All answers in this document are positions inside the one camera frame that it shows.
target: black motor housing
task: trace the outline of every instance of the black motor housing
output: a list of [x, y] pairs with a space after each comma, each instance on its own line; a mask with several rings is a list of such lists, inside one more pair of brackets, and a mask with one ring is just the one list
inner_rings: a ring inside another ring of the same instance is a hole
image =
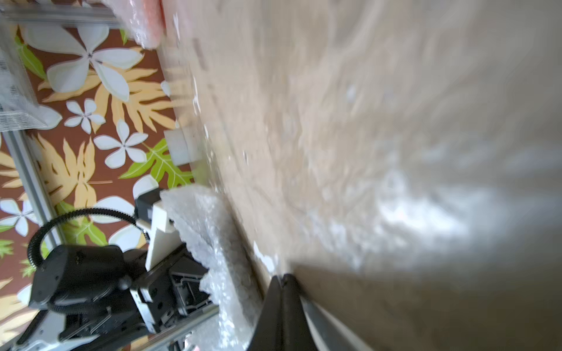
[[55, 300], [96, 300], [114, 290], [126, 274], [123, 252], [116, 245], [59, 245], [35, 272], [29, 307], [47, 309]]

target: beige surface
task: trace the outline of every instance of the beige surface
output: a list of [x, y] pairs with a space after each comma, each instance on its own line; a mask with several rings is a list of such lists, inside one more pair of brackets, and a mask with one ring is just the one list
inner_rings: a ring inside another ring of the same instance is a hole
[[164, 6], [200, 179], [276, 272], [376, 350], [560, 346], [560, 2]]

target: pink object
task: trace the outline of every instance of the pink object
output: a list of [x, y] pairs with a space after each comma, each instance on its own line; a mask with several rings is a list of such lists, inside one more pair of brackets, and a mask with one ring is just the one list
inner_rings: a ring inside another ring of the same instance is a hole
[[128, 34], [145, 49], [155, 49], [164, 34], [160, 0], [102, 0], [124, 24]]

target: bubble wrap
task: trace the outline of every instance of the bubble wrap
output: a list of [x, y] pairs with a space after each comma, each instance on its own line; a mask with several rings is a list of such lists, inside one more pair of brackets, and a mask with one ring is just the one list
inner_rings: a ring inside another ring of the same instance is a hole
[[164, 34], [159, 0], [102, 0], [145, 49], [155, 49]]
[[193, 258], [209, 269], [200, 289], [220, 308], [218, 318], [194, 331], [197, 345], [201, 351], [245, 350], [262, 301], [227, 203], [201, 185], [165, 190], [160, 196]]

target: green leaf print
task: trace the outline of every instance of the green leaf print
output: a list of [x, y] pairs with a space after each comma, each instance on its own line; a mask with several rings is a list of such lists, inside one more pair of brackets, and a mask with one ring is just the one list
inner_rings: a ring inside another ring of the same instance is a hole
[[45, 73], [41, 61], [31, 52], [27, 44], [22, 43], [21, 39], [18, 37], [16, 37], [16, 48], [24, 66], [37, 77], [47, 80], [47, 74]]
[[24, 259], [23, 261], [20, 261], [20, 263], [22, 265], [24, 265], [24, 268], [20, 269], [21, 277], [22, 278], [31, 277], [33, 272], [35, 272], [35, 268], [33, 268], [31, 263], [29, 263], [29, 261], [27, 259]]
[[119, 30], [121, 32], [121, 40], [123, 40], [123, 45], [125, 45], [129, 41], [129, 37], [127, 35], [127, 31], [123, 28]]
[[[67, 213], [74, 210], [74, 206], [61, 201], [55, 205], [55, 210], [58, 215]], [[92, 243], [98, 246], [107, 245], [107, 239], [103, 231], [94, 225], [94, 222], [83, 219], [80, 222], [78, 219], [72, 219], [61, 225], [61, 230], [65, 236], [67, 244], [86, 245], [87, 235]]]
[[13, 255], [12, 244], [12, 240], [0, 240], [0, 258], [4, 258], [4, 255]]
[[172, 163], [172, 157], [168, 153], [166, 139], [160, 140], [153, 148], [147, 147], [147, 149], [146, 162], [133, 163], [127, 172], [119, 176], [119, 179], [139, 177], [151, 169], [150, 174], [157, 182], [160, 182], [164, 175], [168, 174], [168, 189], [191, 183], [193, 174], [191, 172], [180, 171], [180, 169]]
[[4, 232], [6, 230], [10, 230], [13, 227], [14, 227], [13, 225], [0, 225], [0, 233]]

